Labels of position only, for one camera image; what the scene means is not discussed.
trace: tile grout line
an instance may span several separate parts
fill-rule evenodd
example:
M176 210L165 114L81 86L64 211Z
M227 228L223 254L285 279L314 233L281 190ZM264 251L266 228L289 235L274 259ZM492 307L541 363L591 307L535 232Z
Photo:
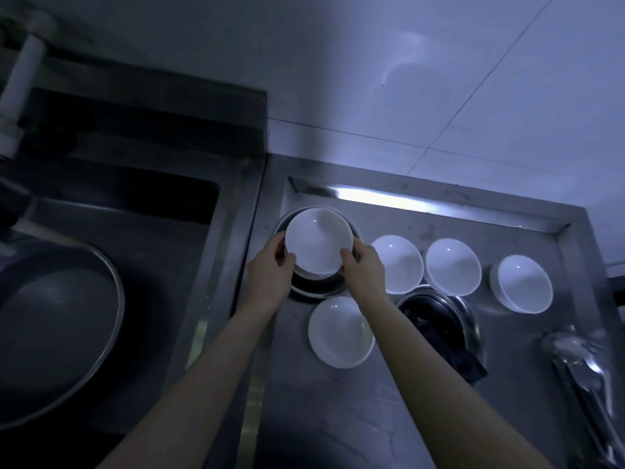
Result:
M430 151L431 148L426 148L426 150L423 152L423 154L418 158L418 160L414 163L414 165L412 165L412 167L410 169L408 169L408 172L406 173L405 176L410 176L410 172L417 167L417 165L419 164L419 161L421 161L425 156L426 153L428 151Z
M451 119L449 120L449 122L447 122L447 125L445 125L443 127L443 129L441 130L441 132L434 138L434 140L432 140L432 142L430 143L430 145L427 147L427 151L429 151L432 148L432 145L436 142L436 140L438 140L440 138L440 136L443 134L443 132L447 129L447 127L451 124L451 122L454 120L454 118L457 117L458 113L460 113L460 111L465 108L465 105L471 100L471 98L473 97L473 95L475 95L475 93L479 90L479 88L486 82L486 79L490 77L490 75L494 72L495 69L497 69L497 66L501 63L501 61L504 60L504 58L506 57L506 55L508 55L508 53L512 50L512 48L514 46L516 46L516 44L519 42L519 40L523 37L523 35L527 32L527 30L532 26L532 24L534 24L534 22L538 19L538 17L543 13L543 11L545 11L545 9L551 4L553 0L547 0L547 2L538 10L538 13L536 13L534 15L534 17L529 21L529 23L527 24L527 26L523 29L523 31L521 31L521 33L519 34L519 36L517 36L517 38L512 42L512 44L510 45L510 47L508 47L508 49L506 49L506 51L504 52L504 54L501 56L501 58L495 63L495 65L493 66L493 68L491 70L489 70L488 74L486 74L486 77L482 79L482 82L480 82L480 84L475 88L475 90L473 90L473 92L471 93L471 95L469 95L469 97L465 100L465 102L460 106L460 108L457 110L457 112L453 115L453 117L451 117Z
M412 146L412 147L415 147L415 148L427 149L426 146L421 146L421 145L417 145L417 144L414 144L414 143L405 143L403 141L388 140L386 138L378 138L376 136L361 135L359 133L351 133L349 131L335 130L335 129L327 128L327 127L318 127L318 126L315 126L315 125L308 125L307 123L293 122L291 120L283 120L281 118L267 117L267 119L268 120L275 120L277 122L290 123L292 125L300 125L300 126L308 127L308 128L317 128L319 130L326 130L326 131L331 131L331 132L334 132L334 133L343 133L343 134L346 134L346 135L359 136L361 138L369 138L371 140L388 141L388 143L395 143L395 144L401 144L401 145L404 145L404 146Z
M512 42L512 44L506 49L506 51L501 56L501 58L495 63L493 68L488 71L488 74L486 74L486 77L484 77L482 79L482 81L478 84L478 86L473 90L471 95L469 95L469 97L467 97L467 99L463 102L463 104L456 111L456 113L449 119L447 124L442 128L441 132L430 142L430 145L427 146L427 147L426 146L417 145L417 144L413 144L413 143L405 143L405 142L402 142L402 141L388 140L388 139L378 138L378 137L369 136L369 135L361 135L361 134L358 134L358 133L350 133L350 132L347 132L347 131L335 130L335 129L332 129L332 128L320 127L320 126L315 126L315 125L308 125L306 123L293 122L293 121L290 121L290 120L284 120L284 119L280 119L280 118L267 117L267 119L268 120L275 120L275 121L278 121L278 122L290 123L290 124L293 124L293 125L300 125L300 126L305 126L305 127L310 127L310 128L318 128L318 129L321 129L321 130L331 131L331 132L335 132L335 133L343 133L343 134L352 135L352 136L359 136L359 137L362 137L362 138L369 138L369 139L372 139L372 140L388 141L390 143L401 144L401 145L405 145L405 146L412 146L412 147L415 147L415 148L422 148L422 149L424 149L425 151L423 152L423 154L417 159L417 161L414 163L414 165L412 165L412 167L408 169L408 172L405 174L405 176L410 175L412 170L419 164L419 162L426 156L427 152L430 151L430 150L441 151L441 152L445 152L445 153L449 153L449 154L456 154L458 156L470 157L470 158L474 158L474 159L483 159L483 158L479 158L479 157L476 157L476 156L470 156L470 155L466 155L466 154L462 154L462 153L456 153L456 152L453 152L453 151L446 151L446 150L432 148L432 145L436 142L436 140L439 139L439 137L443 134L443 132L447 129L447 127L451 124L451 122L454 120L454 118L457 117L458 113L460 113L460 111L463 108L465 108L465 105L471 100L471 98L473 97L473 95L475 95L475 93L479 90L479 88L486 82L486 79L488 77L490 77L490 75L494 72L495 69L497 69L497 66L501 63L501 61L504 60L506 55L508 55L508 53L512 50L512 48L519 42L521 37L527 32L527 30L532 26L532 24L534 24L534 22L543 13L543 11L545 11L545 9L551 4L552 1L553 0L547 0L547 2L538 10L538 12L534 15L534 17L529 21L527 26L520 32L519 36L517 36L517 38ZM491 161L492 163L501 163L501 164L506 164L506 165L515 166L515 167L523 167L523 168L525 168L525 169L527 169L529 171L537 171L537 172L540 172L540 173L555 174L555 173L553 173L551 171L543 171L543 170L539 170L539 169L528 168L528 167L525 167L525 166L519 166L519 165L516 165L516 164L508 164L508 163L505 163L505 162L502 162L502 161L495 161L495 160L485 160L485 161Z

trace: white pipe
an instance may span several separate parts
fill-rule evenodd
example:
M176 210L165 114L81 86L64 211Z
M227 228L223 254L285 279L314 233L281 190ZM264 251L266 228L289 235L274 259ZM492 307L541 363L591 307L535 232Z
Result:
M20 119L35 72L45 53L46 43L29 34L0 97L0 116L15 123Z
M0 158L13 158L18 152L24 132L18 121L33 86L37 67L46 54L46 41L56 33L56 21L49 14L32 10L26 29L28 38L0 97Z

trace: finger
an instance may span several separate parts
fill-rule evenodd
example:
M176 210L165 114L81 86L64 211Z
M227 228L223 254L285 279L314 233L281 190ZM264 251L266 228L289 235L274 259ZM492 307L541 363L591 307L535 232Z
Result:
M276 253L277 246L285 238L285 234L286 232L283 230L282 232L278 232L276 235L272 236L269 240L267 240L267 244L265 245L263 251Z
M289 253L286 257L285 257L285 262L282 264L282 268L290 271L291 273L293 273L293 270L295 269L295 260L297 260L297 257L295 256L294 253Z
M276 248L276 255L282 255L285 253L286 245L284 239L280 240Z
M354 249L358 252L358 255L365 256L369 251L369 246L365 245L358 237L354 237Z
M340 259L343 260L343 267L349 268L355 265L354 256L351 254L351 251L346 248L340 249Z

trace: white tiled wall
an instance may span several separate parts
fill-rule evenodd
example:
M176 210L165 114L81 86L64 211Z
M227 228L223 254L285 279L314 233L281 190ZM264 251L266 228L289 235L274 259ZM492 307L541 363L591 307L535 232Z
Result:
M625 0L30 1L70 49L267 91L271 152L582 205L625 262Z

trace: stainless steel sink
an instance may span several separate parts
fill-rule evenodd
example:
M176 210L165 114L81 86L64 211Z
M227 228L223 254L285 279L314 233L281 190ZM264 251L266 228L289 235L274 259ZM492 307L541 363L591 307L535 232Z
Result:
M43 70L46 89L33 91L23 120L27 151L0 165L0 204L103 250L126 292L118 341L97 374L31 428L3 433L3 443L55 438L52 447L128 433L229 319L266 118L259 92L119 65L50 59ZM240 432L244 396L237 402L220 437Z

